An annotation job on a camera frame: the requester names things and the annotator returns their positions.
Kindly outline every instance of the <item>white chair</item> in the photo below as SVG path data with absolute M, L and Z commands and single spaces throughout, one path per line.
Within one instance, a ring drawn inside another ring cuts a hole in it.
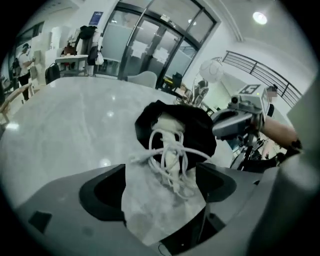
M 157 75 L 151 71 L 144 71 L 137 75 L 128 76 L 128 82 L 155 89 L 157 83 Z

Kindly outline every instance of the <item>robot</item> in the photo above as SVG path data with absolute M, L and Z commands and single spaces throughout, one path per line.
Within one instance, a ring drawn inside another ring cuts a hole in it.
M 187 229 L 162 241 L 173 255 L 262 255 L 310 238 L 307 228 L 319 224 L 319 155 L 311 153 L 319 152 L 319 137 L 311 139 L 303 125 L 312 124 L 314 132 L 320 131 L 312 116 L 312 109 L 320 109 L 317 85 L 289 113 L 310 154 L 294 155 L 264 173 L 197 164 L 196 183 L 206 206 Z M 247 85 L 231 98 L 227 109 L 212 116 L 212 133 L 220 139 L 240 134 L 252 147 L 268 108 L 266 90 Z M 302 116 L 301 109 L 310 113 Z M 255 129 L 253 121 L 258 124 Z M 126 228 L 121 211 L 125 171 L 120 164 L 52 181 L 20 206 L 17 215 L 54 255 L 157 255 Z

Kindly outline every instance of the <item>metal railing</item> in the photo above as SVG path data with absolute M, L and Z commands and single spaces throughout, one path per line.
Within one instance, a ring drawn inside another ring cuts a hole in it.
M 282 75 L 255 59 L 227 50 L 222 62 L 249 73 L 267 86 L 276 85 L 278 94 L 291 108 L 302 96 L 300 91 Z

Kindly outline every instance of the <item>blue sign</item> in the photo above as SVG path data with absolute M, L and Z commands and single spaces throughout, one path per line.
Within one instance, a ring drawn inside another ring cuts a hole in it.
M 89 22 L 89 26 L 97 26 L 103 13 L 103 11 L 95 11 Z

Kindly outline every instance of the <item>backpack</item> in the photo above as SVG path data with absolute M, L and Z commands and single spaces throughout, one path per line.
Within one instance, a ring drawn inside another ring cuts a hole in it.
M 60 78 L 60 70 L 59 66 L 56 63 L 52 63 L 46 70 L 45 70 L 45 84 L 50 84 L 54 80 Z
M 15 73 L 15 76 L 18 77 L 21 73 L 21 67 L 19 65 L 19 60 L 18 58 L 15 58 L 14 61 L 13 61 L 13 64 L 12 64 L 12 70 L 13 70 L 13 73 Z

